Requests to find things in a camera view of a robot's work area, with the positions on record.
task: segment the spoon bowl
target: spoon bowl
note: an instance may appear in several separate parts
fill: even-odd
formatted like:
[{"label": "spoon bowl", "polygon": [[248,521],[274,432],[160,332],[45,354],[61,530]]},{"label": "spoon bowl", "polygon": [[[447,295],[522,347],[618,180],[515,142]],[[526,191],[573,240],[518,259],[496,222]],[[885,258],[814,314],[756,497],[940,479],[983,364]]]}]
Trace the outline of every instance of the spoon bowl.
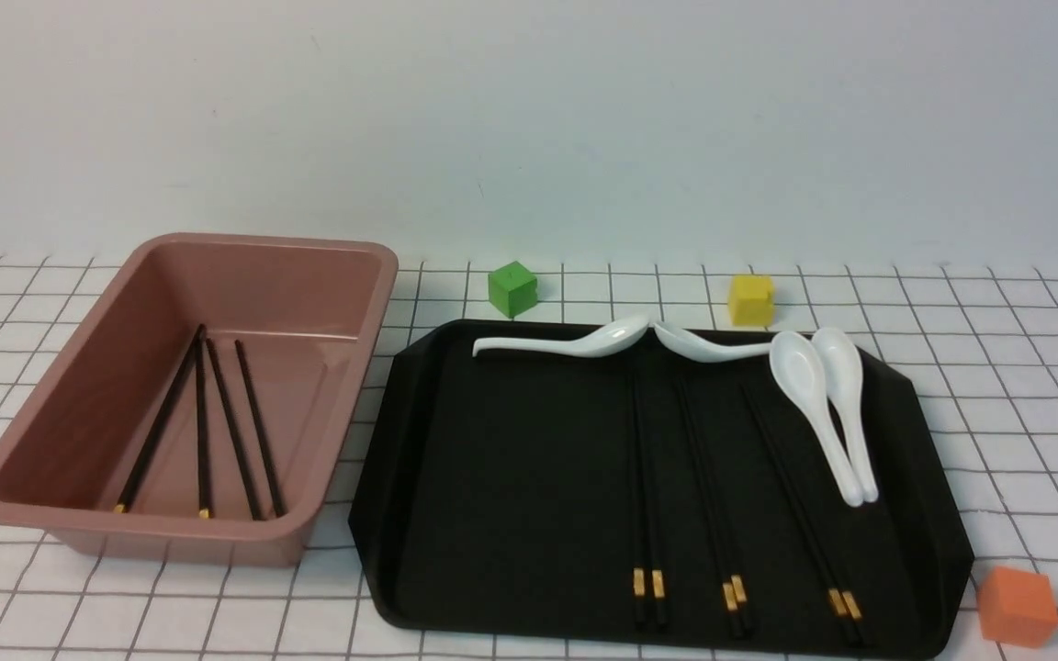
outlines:
[{"label": "spoon bowl", "polygon": [[839,495],[851,507],[863,503],[864,494],[832,424],[832,414],[826,406],[826,377],[815,347],[792,330],[778,333],[769,343],[769,370],[782,392],[803,411],[818,436]]},{"label": "spoon bowl", "polygon": [[659,338],[660,344],[668,347],[669,351],[677,352],[677,354],[694,360],[696,363],[726,363],[730,360],[764,355],[769,352],[769,343],[738,346],[718,345],[671,323],[656,322],[651,327],[655,328],[656,337]]},{"label": "spoon bowl", "polygon": [[577,339],[534,339],[529,337],[481,337],[471,346],[471,355],[480,351],[537,351],[574,357],[603,357],[638,343],[651,326],[645,315],[617,318],[592,333]]}]

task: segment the chopstick gold tip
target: chopstick gold tip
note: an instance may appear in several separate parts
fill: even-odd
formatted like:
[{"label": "chopstick gold tip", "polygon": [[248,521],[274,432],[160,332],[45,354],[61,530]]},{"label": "chopstick gold tip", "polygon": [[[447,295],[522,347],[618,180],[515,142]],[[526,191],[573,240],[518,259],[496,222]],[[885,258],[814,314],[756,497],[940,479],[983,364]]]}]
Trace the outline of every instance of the chopstick gold tip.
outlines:
[{"label": "chopstick gold tip", "polygon": [[732,583],[722,583],[720,591],[726,595],[726,610],[730,612],[737,611],[737,594],[734,592]]},{"label": "chopstick gold tip", "polygon": [[864,619],[863,612],[860,612],[860,606],[856,603],[855,594],[852,594],[852,590],[843,590],[843,603],[847,605],[847,612],[852,614],[852,619],[859,621]]},{"label": "chopstick gold tip", "polygon": [[832,603],[832,610],[835,610],[835,614],[839,618],[846,618],[849,616],[847,607],[843,603],[843,595],[839,593],[839,590],[832,588],[826,590],[826,596],[828,602]]},{"label": "chopstick gold tip", "polygon": [[746,586],[743,585],[741,575],[732,574],[732,576],[730,576],[730,581],[732,582],[732,585],[734,585],[734,595],[737,596],[737,603],[748,602],[748,598],[746,596]]},{"label": "chopstick gold tip", "polygon": [[651,570],[651,593],[656,599],[664,599],[664,573],[659,569]]}]

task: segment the white spoon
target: white spoon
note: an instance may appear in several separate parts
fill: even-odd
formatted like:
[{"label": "white spoon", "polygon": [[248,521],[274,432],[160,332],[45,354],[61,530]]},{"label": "white spoon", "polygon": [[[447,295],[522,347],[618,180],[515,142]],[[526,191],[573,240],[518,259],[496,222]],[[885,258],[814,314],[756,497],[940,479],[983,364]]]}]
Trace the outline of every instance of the white spoon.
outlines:
[{"label": "white spoon", "polygon": [[847,459],[856,472],[856,480],[864,493],[864,502],[876,502],[880,492],[868,457],[864,422],[860,417],[860,396],[864,388],[864,365],[856,344],[839,328],[819,328],[810,338],[811,346],[826,372],[826,394],[839,411],[843,438],[847,440]]},{"label": "white spoon", "polygon": [[669,351],[678,352],[679,355],[697,363],[726,363],[729,360],[765,355],[769,352],[769,343],[735,347],[717,345],[667,322],[656,322],[651,327],[655,328],[656,337],[659,337],[659,343],[668,347]]},{"label": "white spoon", "polygon": [[823,363],[806,337],[792,330],[783,330],[769,343],[769,370],[782,392],[795,402],[818,436],[827,465],[831,465],[839,495],[851,507],[864,502],[864,495],[852,473],[852,464],[843,452],[832,415],[826,406],[826,377]]},{"label": "white spoon", "polygon": [[532,339],[529,337],[481,337],[471,346],[471,355],[486,350],[540,351],[574,357],[601,357],[625,350],[638,343],[651,326],[644,315],[628,316],[609,323],[577,339]]}]

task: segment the black chopstick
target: black chopstick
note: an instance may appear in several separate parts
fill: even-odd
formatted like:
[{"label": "black chopstick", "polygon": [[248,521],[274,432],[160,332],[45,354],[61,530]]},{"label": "black chopstick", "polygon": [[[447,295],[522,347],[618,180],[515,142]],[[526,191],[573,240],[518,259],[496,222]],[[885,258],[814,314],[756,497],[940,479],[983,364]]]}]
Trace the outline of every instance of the black chopstick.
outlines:
[{"label": "black chopstick", "polygon": [[253,521],[263,521],[260,514],[260,499],[255,494],[255,482],[252,478],[252,467],[248,465],[248,452],[243,448],[243,436],[239,433],[239,423],[235,420],[232,409],[231,394],[226,392],[226,381],[223,380],[222,367],[219,367],[219,352],[215,351],[215,343],[206,338],[206,352],[211,354],[211,368],[215,371],[215,384],[219,386],[219,403],[223,405],[226,417],[226,429],[231,432],[232,446],[235,447],[235,461],[239,464],[239,476],[243,480],[243,493],[248,495],[248,509],[252,511]]},{"label": "black chopstick", "polygon": [[252,369],[248,367],[248,355],[243,352],[243,343],[235,339],[235,355],[239,356],[240,372],[243,372],[243,389],[248,390],[248,405],[252,407],[252,423],[255,423],[255,440],[260,444],[260,458],[263,460],[263,472],[268,474],[268,493],[272,495],[272,510],[276,517],[285,515],[285,498],[280,495],[280,481],[276,477],[276,461],[272,460],[272,448],[268,445],[268,430],[263,427],[260,416],[260,401],[255,397],[252,386]]},{"label": "black chopstick", "polygon": [[778,473],[778,480],[782,482],[782,490],[786,495],[786,499],[790,502],[790,509],[795,512],[795,518],[798,519],[799,530],[802,530],[803,536],[806,538],[807,552],[810,553],[810,558],[815,561],[815,568],[818,570],[820,581],[823,582],[827,606],[832,608],[832,612],[839,620],[839,627],[843,630],[843,638],[847,644],[863,644],[868,641],[868,636],[864,631],[863,611],[860,610],[855,594],[852,593],[851,589],[845,587],[846,581],[843,581],[843,576],[836,573],[835,567],[832,567],[831,562],[827,561],[826,553],[823,552],[823,545],[819,540],[818,531],[815,530],[815,526],[810,522],[810,516],[806,513],[806,506],[802,499],[802,494],[798,492],[798,488],[790,480],[790,473],[786,470],[785,464],[782,462],[782,457],[778,453],[778,447],[776,447],[777,441],[769,434],[767,424],[765,424],[764,419],[756,411],[756,402],[753,401],[753,394],[747,388],[743,388],[743,393],[744,398],[746,398],[748,412],[756,424],[759,436],[762,437],[762,441],[765,443],[769,461],[773,464],[773,469]]},{"label": "black chopstick", "polygon": [[651,566],[651,599],[655,605],[656,627],[668,627],[668,590],[664,588],[663,548],[659,540],[659,499],[656,492],[655,464],[651,460],[651,443],[643,425],[643,394],[639,381],[631,377],[631,410],[634,414],[633,441],[636,446],[639,501],[643,510],[647,565]]},{"label": "black chopstick", "polygon": [[142,444],[142,451],[138,452],[138,459],[134,460],[133,470],[129,471],[129,478],[125,481],[122,495],[116,499],[113,512],[123,514],[133,510],[133,501],[135,495],[138,495],[138,490],[142,489],[142,482],[146,478],[146,474],[149,473],[149,466],[152,464],[152,459],[154,459],[154,455],[158,453],[158,446],[165,435],[165,424],[169,423],[170,415],[174,414],[174,405],[178,403],[182,394],[182,386],[185,385],[185,375],[190,371],[190,357],[194,347],[203,333],[205,333],[205,327],[200,324],[198,329],[194,331],[193,339],[190,339],[187,348],[185,348],[185,353],[178,365],[178,371],[174,373],[174,380],[170,382],[169,389],[165,390],[163,403],[161,403],[158,414],[154,415],[154,422],[149,426],[146,440]]},{"label": "black chopstick", "polygon": [[202,338],[194,343],[195,424],[198,427],[198,518],[211,518],[211,422],[206,419],[206,370],[202,360]]},{"label": "black chopstick", "polygon": [[753,618],[748,607],[746,583],[742,580],[741,569],[735,561],[740,554],[728,546],[730,543],[722,538],[717,528],[722,517],[716,497],[716,480],[714,480],[713,472],[710,470],[705,439],[701,438],[696,419],[693,417],[688,386],[680,377],[677,377],[676,380],[676,398],[681,418],[683,418],[685,437],[688,440],[690,455],[693,456],[693,475],[696,477],[696,486],[700,494],[700,511],[705,515],[709,546],[713,549],[713,564],[717,568],[720,598],[726,606],[726,616],[729,618],[729,632],[734,639],[740,639],[740,637],[746,637],[747,631],[753,628]]},{"label": "black chopstick", "polygon": [[628,507],[631,534],[631,602],[634,603],[635,628],[641,629],[647,620],[647,579],[645,548],[647,540],[643,535],[643,476],[639,473],[639,429],[638,411],[634,405],[635,382],[631,382],[633,405],[631,405],[630,443],[626,448],[626,472],[628,472]]}]

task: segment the grid tablecloth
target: grid tablecloth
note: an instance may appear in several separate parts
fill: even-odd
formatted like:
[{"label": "grid tablecloth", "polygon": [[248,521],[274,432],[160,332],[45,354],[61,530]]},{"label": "grid tablecloth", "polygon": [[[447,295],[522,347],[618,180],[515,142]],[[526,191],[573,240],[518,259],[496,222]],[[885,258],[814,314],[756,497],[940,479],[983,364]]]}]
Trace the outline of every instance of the grid tablecloth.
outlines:
[{"label": "grid tablecloth", "polygon": [[[1051,576],[1058,599],[1058,268],[525,260],[541,304],[518,319],[605,324],[646,313],[727,328],[734,273],[772,275],[771,330],[835,326],[914,381],[979,556]],[[121,259],[0,255],[0,435]],[[0,527],[0,658],[785,658],[728,650],[400,630],[370,603],[345,515],[391,356],[487,302],[496,261],[403,260],[310,550],[293,569],[96,559]],[[945,658],[1058,660],[983,641],[973,586]]]}]

